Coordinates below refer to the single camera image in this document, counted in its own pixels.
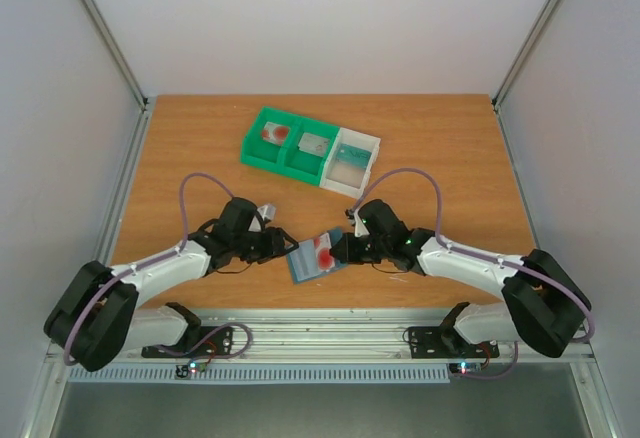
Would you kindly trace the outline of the red circle card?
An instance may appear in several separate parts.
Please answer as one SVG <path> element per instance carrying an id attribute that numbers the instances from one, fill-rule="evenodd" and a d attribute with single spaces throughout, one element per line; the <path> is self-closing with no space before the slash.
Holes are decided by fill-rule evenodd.
<path id="1" fill-rule="evenodd" d="M 312 244 L 319 274 L 335 272 L 345 267 L 344 263 L 331 255 L 332 241 L 328 232 L 314 237 Z"/>

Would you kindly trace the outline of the teal leather card holder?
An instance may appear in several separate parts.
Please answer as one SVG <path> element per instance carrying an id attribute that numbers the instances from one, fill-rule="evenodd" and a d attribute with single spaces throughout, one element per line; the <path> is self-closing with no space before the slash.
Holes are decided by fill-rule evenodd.
<path id="1" fill-rule="evenodd" d="M 334 234 L 343 234 L 340 228 L 332 228 L 325 232 L 328 232 L 331 236 Z M 294 284 L 305 283 L 334 273 L 318 273 L 318 269 L 315 264 L 312 240 L 313 238 L 301 241 L 299 243 L 299 248 L 286 256 L 289 272 Z"/>

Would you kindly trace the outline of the white translucent bin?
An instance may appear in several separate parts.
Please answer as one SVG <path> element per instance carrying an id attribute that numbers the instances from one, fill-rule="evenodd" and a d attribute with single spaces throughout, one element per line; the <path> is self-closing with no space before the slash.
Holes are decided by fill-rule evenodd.
<path id="1" fill-rule="evenodd" d="M 359 198 L 369 183 L 381 139 L 341 127 L 322 169 L 319 187 Z"/>

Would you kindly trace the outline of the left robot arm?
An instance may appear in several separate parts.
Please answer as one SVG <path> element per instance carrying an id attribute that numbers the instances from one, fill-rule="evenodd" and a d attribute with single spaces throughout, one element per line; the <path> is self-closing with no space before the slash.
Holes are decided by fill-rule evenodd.
<path id="1" fill-rule="evenodd" d="M 292 253 L 299 243 L 270 226 L 274 212 L 271 205 L 257 207 L 235 197 L 219 217 L 163 252 L 113 267 L 97 260 L 84 264 L 47 317 L 45 335 L 63 349 L 68 365 L 89 372 L 139 348 L 153 347 L 170 357 L 195 355 L 218 331 L 203 328 L 177 302 L 155 310 L 144 304 L 182 283 L 224 271 L 233 260 L 262 264 Z"/>

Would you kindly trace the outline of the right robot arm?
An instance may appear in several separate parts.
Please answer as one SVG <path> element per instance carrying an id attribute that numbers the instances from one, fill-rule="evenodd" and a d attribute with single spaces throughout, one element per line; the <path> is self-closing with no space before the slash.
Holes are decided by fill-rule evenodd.
<path id="1" fill-rule="evenodd" d="M 444 348 L 463 354 L 481 342 L 523 341 L 537 353 L 560 357 L 591 304 L 559 262 L 534 249 L 501 255 L 408 228 L 384 201 L 350 213 L 355 229 L 331 247 L 344 264 L 392 263 L 402 272 L 448 278 L 497 298 L 492 305 L 458 304 L 441 330 Z"/>

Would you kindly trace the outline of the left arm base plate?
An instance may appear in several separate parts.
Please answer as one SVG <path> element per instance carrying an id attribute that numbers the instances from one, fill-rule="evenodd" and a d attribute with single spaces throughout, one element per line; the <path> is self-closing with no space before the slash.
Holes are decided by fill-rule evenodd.
<path id="1" fill-rule="evenodd" d="M 142 349 L 143 358 L 194 358 L 215 352 L 229 356 L 233 345 L 233 329 L 225 327 L 199 327 L 188 329 L 175 345 L 147 346 Z"/>

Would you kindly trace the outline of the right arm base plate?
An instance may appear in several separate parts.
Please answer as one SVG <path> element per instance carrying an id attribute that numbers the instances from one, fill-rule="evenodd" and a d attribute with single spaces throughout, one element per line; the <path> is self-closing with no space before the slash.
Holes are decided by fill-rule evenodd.
<path id="1" fill-rule="evenodd" d="M 411 326 L 404 330 L 403 341 L 413 359 L 490 359 L 498 358 L 497 345 L 490 342 L 470 344 L 449 326 Z"/>

